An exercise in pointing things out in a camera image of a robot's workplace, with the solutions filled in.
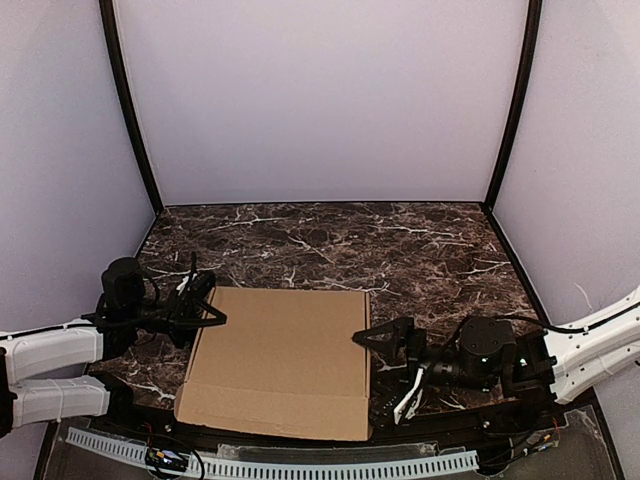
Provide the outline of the brown cardboard box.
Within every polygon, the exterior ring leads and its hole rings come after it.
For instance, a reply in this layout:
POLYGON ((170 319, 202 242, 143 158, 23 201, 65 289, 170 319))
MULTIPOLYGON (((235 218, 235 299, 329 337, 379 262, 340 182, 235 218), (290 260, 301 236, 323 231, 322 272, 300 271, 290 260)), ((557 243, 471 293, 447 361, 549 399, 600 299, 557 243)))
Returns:
POLYGON ((307 440, 366 441, 371 357, 362 291, 217 287, 223 326, 199 331, 174 416, 184 424, 307 440))

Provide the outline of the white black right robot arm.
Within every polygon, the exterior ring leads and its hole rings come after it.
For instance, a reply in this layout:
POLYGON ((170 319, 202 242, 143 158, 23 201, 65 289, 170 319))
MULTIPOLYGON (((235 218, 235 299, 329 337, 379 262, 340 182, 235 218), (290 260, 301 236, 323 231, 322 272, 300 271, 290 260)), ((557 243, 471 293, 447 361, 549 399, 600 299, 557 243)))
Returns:
POLYGON ((507 398, 568 404, 583 391, 639 359, 639 292, 563 326, 545 325, 517 335, 516 315, 468 316, 444 345, 430 347, 427 333, 400 317, 353 334, 352 340, 382 357, 405 358, 405 374, 384 407, 397 417, 422 400, 431 386, 487 392, 507 398))

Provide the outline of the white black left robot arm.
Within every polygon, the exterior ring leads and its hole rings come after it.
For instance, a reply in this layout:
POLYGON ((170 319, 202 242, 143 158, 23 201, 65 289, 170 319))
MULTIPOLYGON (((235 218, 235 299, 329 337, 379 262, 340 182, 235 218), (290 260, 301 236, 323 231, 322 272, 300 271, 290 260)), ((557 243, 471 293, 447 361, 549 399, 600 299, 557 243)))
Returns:
POLYGON ((48 379, 46 373, 123 356, 139 333, 164 334, 178 349, 227 316, 208 302, 212 271, 192 264, 169 294, 148 291, 156 282, 133 257, 114 260, 101 275, 94 312, 72 321, 1 335, 1 433, 24 425, 80 416, 123 416, 133 403, 129 385, 107 372, 48 379))

